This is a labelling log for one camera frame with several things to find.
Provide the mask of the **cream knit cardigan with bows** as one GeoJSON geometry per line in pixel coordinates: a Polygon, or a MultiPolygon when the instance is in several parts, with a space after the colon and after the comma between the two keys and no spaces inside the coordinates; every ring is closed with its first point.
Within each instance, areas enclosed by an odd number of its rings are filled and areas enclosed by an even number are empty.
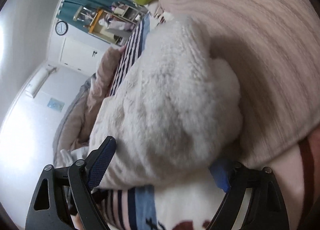
{"type": "Polygon", "coordinates": [[[157,26],[93,127],[91,150],[107,136],[117,142],[100,188],[163,186],[208,168],[240,134],[239,103],[237,76],[210,55],[201,23],[180,16],[157,26]]]}

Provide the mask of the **white crumpled cloth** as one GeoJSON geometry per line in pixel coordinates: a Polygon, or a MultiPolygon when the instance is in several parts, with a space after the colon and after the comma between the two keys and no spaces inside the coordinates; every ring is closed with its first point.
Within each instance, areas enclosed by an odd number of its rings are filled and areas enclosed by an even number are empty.
{"type": "Polygon", "coordinates": [[[88,157],[89,147],[84,146],[75,150],[62,149],[60,151],[62,157],[62,166],[71,166],[77,160],[85,160],[88,157]]]}

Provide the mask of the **pink grey striped duvet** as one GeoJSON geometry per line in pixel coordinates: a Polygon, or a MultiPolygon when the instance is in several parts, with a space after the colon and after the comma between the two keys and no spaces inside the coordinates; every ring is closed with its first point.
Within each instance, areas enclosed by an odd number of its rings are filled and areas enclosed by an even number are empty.
{"type": "Polygon", "coordinates": [[[63,167],[62,149],[75,150],[89,145],[89,136],[102,102],[108,96],[123,52],[123,47],[110,47],[101,58],[96,72],[80,87],[67,108],[53,140],[54,167],[63,167]]]}

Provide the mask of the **striped fleece blanket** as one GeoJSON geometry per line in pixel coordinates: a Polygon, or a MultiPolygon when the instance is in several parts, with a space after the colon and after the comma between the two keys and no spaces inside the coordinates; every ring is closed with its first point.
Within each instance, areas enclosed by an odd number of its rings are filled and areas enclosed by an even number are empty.
{"type": "MultiPolygon", "coordinates": [[[[223,152],[231,153],[232,151],[242,150],[240,145],[240,135],[242,133],[243,125],[244,116],[242,115],[242,128],[240,134],[233,142],[229,143],[221,151],[221,154],[219,156],[221,156],[223,152]]],[[[191,172],[191,174],[200,173],[201,175],[208,176],[210,166],[206,169],[195,170],[191,172]]],[[[108,218],[117,219],[123,226],[128,226],[133,229],[148,229],[150,227],[158,227],[160,225],[164,225],[165,227],[176,225],[176,220],[167,222],[167,219],[174,216],[175,212],[172,208],[174,207],[176,202],[186,202],[187,195],[184,193],[183,189],[167,190],[166,185],[153,186],[149,184],[139,187],[133,187],[127,190],[113,189],[113,194],[108,198],[108,202],[113,205],[114,210],[107,213],[108,218]]]]}

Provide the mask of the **white air conditioner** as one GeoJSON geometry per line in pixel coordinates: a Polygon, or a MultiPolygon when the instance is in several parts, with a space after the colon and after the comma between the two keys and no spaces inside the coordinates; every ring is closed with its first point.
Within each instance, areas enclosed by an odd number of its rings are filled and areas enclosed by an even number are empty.
{"type": "Polygon", "coordinates": [[[44,82],[56,70],[57,67],[53,66],[41,67],[27,84],[25,88],[25,94],[28,97],[35,98],[44,82]]]}

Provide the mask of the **white door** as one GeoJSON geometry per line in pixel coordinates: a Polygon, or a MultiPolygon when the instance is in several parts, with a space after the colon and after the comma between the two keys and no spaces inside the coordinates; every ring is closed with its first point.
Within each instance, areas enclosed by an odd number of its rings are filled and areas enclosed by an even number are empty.
{"type": "Polygon", "coordinates": [[[60,63],[79,72],[92,75],[96,72],[104,51],[95,49],[72,38],[65,38],[60,63]]]}

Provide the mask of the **glass display case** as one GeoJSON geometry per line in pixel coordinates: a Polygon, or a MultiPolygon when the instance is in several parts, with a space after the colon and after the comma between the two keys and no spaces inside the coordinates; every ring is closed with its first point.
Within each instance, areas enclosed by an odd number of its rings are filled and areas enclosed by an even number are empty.
{"type": "Polygon", "coordinates": [[[92,8],[80,6],[73,16],[73,21],[91,22],[95,18],[96,13],[97,11],[92,8]]]}

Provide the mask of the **pink ribbed pillow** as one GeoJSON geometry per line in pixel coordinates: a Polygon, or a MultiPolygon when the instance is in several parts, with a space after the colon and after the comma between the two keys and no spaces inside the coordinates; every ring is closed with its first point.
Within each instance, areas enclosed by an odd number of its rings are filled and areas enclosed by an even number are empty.
{"type": "Polygon", "coordinates": [[[241,162],[258,167],[319,124],[319,17],[309,0],[159,0],[208,29],[241,85],[241,162]]]}

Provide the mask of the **teal curtain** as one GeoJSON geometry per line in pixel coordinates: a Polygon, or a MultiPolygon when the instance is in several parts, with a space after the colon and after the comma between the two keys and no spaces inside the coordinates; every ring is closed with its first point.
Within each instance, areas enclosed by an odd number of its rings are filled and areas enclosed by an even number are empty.
{"type": "Polygon", "coordinates": [[[135,4],[129,0],[62,0],[62,4],[59,7],[57,18],[67,22],[69,25],[88,33],[88,29],[85,28],[85,24],[81,21],[74,21],[73,16],[77,12],[80,6],[97,10],[111,9],[112,3],[119,2],[128,6],[136,7],[135,4]]]}

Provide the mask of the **blue wall poster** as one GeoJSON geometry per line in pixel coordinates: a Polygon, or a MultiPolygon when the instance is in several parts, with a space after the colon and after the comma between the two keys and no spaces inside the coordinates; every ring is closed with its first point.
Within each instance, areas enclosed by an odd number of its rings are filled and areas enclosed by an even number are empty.
{"type": "Polygon", "coordinates": [[[54,110],[54,111],[62,112],[63,107],[65,106],[65,103],[63,101],[59,101],[59,100],[57,100],[55,98],[51,98],[49,100],[47,106],[49,108],[51,108],[52,110],[54,110]]]}

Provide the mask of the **round wall clock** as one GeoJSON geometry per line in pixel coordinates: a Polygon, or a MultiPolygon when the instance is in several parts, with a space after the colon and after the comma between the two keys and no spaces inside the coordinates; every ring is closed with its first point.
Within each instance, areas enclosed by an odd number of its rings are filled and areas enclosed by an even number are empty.
{"type": "Polygon", "coordinates": [[[55,32],[59,36],[63,36],[68,32],[68,23],[65,21],[58,21],[55,26],[55,32]]]}

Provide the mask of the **yellow frame shelf unit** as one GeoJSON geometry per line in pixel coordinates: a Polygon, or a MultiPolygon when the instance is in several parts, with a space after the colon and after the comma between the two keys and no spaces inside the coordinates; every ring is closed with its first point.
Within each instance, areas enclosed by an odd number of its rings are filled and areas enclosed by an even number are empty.
{"type": "Polygon", "coordinates": [[[88,27],[88,33],[116,46],[124,45],[132,35],[136,24],[98,9],[88,27]]]}

